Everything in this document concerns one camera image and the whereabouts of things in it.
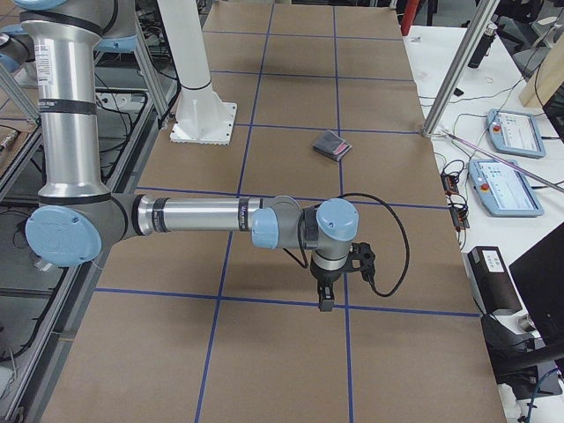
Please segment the white pillar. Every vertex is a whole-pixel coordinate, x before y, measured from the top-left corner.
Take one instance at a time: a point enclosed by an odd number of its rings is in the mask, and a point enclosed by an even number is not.
[[[229,144],[237,105],[213,91],[196,0],[159,0],[159,8],[182,84],[171,140]]]

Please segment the white table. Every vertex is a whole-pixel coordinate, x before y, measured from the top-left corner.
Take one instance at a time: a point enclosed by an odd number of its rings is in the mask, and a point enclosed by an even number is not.
[[[404,38],[405,47],[409,56],[414,79],[418,86],[420,102],[423,113],[427,116],[432,98],[437,94],[439,87],[456,49],[464,36],[462,28],[413,26],[409,35]],[[515,86],[513,90],[500,91]],[[514,65],[508,51],[499,39],[493,42],[489,56],[485,57],[477,69],[466,68],[457,86],[464,94],[461,97],[453,96],[447,107],[437,133],[447,130],[453,131],[455,121],[461,114],[486,115],[492,108],[501,108],[514,111],[523,111],[538,115],[541,109],[524,108],[518,95],[525,87],[521,73]],[[473,99],[476,97],[494,96],[489,99]],[[557,137],[557,134],[548,119],[541,115],[537,117],[538,127],[543,137]],[[456,135],[476,144],[486,129],[485,117],[461,116],[456,124]],[[468,161],[460,150],[451,144],[450,139],[434,137],[432,139],[434,150],[444,155],[448,161],[461,159]],[[484,135],[480,144],[482,148],[495,152]],[[500,154],[504,158],[516,159],[520,166],[536,173],[548,181],[564,180],[564,144],[560,140],[545,140],[546,156],[543,159],[528,159],[511,155]],[[475,158],[484,158],[479,153]],[[442,169],[442,159],[437,156],[437,164]],[[564,221],[564,195],[554,189],[539,189],[536,191],[538,200],[545,209],[545,214],[538,218],[494,218],[488,215],[481,205],[478,196],[465,184],[466,173],[461,175],[459,188],[464,194],[467,189],[469,205],[469,222],[471,228],[466,231],[466,243],[463,252],[466,253],[477,245],[494,245],[500,248],[503,259],[507,265],[513,263],[522,253],[550,233]],[[521,314],[500,318],[510,329],[521,332],[517,326],[517,318]],[[521,406],[526,410],[527,401],[522,401]],[[561,423],[564,416],[564,396],[539,398],[535,400],[538,406],[534,410],[531,421],[542,423]]]

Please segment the blue cable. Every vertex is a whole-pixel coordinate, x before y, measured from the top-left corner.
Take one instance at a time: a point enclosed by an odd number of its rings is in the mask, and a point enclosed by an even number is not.
[[[535,385],[535,390],[532,392],[531,401],[529,402],[529,412],[527,412],[527,419],[525,419],[525,423],[531,423],[531,414],[532,414],[532,406],[535,402],[535,398],[537,397],[538,392],[540,391],[540,385],[543,384],[545,379],[550,376],[552,373],[558,372],[558,368],[553,368],[545,373],[540,379],[538,379],[537,384]]]

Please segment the white sticker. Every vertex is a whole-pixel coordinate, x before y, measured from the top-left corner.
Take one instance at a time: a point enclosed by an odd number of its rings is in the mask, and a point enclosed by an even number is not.
[[[483,253],[489,271],[492,273],[503,273],[503,265],[497,251],[485,249]]]
[[[35,65],[37,66],[38,85],[53,84],[53,75],[51,73],[51,50],[49,46],[35,46]]]

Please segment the blue and white control panel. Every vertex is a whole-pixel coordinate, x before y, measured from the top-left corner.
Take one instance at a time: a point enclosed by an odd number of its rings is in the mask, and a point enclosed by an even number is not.
[[[534,159],[546,156],[537,121],[530,113],[492,109],[487,115],[487,128],[498,152]]]
[[[532,218],[545,213],[525,177],[511,167],[495,160],[470,160],[468,173],[492,216]]]

